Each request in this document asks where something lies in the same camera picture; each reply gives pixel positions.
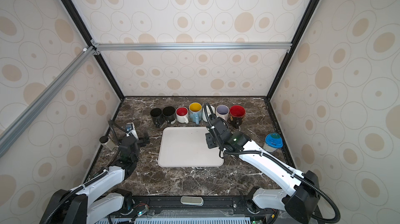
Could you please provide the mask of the black mug white rim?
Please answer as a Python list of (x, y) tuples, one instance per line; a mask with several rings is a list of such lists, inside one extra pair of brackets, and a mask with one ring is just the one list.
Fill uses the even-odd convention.
[(162, 125), (165, 123), (165, 119), (163, 116), (163, 111), (160, 108), (153, 108), (150, 111), (150, 115), (153, 121), (153, 124), (156, 128), (161, 128)]

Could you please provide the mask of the pink iridescent mug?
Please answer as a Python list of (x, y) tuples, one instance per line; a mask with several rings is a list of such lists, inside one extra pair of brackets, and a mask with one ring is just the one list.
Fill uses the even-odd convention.
[(219, 105), (216, 108), (216, 116), (223, 118), (226, 122), (229, 119), (229, 107), (226, 105)]

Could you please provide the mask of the blue butterfly mug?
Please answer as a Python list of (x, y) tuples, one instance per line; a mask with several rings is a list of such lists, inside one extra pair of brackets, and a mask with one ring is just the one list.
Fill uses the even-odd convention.
[(202, 105), (200, 103), (191, 103), (189, 106), (189, 117), (192, 122), (198, 125), (202, 120)]

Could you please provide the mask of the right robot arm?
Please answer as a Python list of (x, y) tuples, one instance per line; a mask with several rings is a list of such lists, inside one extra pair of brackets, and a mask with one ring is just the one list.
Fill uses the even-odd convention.
[(318, 188), (315, 174), (303, 174), (273, 157), (243, 132), (231, 132), (222, 118), (209, 119), (206, 128), (208, 148), (217, 147), (226, 155), (237, 156), (280, 187), (279, 190), (254, 187), (244, 198), (250, 213), (257, 214), (263, 209), (284, 210), (297, 222), (309, 223), (320, 200), (320, 194), (315, 191)]

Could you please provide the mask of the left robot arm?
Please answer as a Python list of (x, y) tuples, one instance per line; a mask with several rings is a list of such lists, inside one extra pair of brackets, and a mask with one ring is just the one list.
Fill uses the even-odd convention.
[(71, 190), (55, 192), (40, 220), (41, 224), (94, 224), (119, 211), (129, 215), (134, 210), (132, 194), (115, 190), (104, 195), (112, 187), (128, 179), (137, 167), (140, 148), (150, 143), (147, 132), (136, 138), (133, 134), (121, 139), (119, 155), (98, 176)]

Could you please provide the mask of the black and white mug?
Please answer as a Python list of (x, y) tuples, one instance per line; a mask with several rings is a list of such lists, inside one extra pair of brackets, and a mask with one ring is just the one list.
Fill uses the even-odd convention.
[(176, 109), (173, 106), (167, 106), (162, 109), (162, 115), (167, 124), (172, 125), (176, 122)]

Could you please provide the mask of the plain white mug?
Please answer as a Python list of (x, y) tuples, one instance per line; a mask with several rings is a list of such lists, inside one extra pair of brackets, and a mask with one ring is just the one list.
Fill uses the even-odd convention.
[(189, 123), (189, 110), (184, 106), (177, 108), (176, 109), (176, 118), (179, 123), (188, 124)]

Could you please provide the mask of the black skull mug red inside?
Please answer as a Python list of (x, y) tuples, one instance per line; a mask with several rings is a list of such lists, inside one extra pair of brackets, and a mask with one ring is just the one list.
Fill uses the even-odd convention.
[(234, 105), (229, 109), (228, 123), (235, 129), (239, 129), (243, 123), (245, 115), (246, 111), (244, 107), (240, 105)]

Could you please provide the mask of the white ribbed mug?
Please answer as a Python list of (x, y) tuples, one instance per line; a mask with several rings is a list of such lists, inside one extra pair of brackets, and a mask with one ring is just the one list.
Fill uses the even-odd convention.
[(202, 119), (203, 119), (205, 122), (207, 122), (206, 116), (208, 116), (208, 117), (210, 118), (211, 111), (212, 111), (213, 113), (215, 113), (215, 108), (214, 108), (214, 106), (210, 106), (210, 107), (204, 106), (204, 107), (203, 107)]

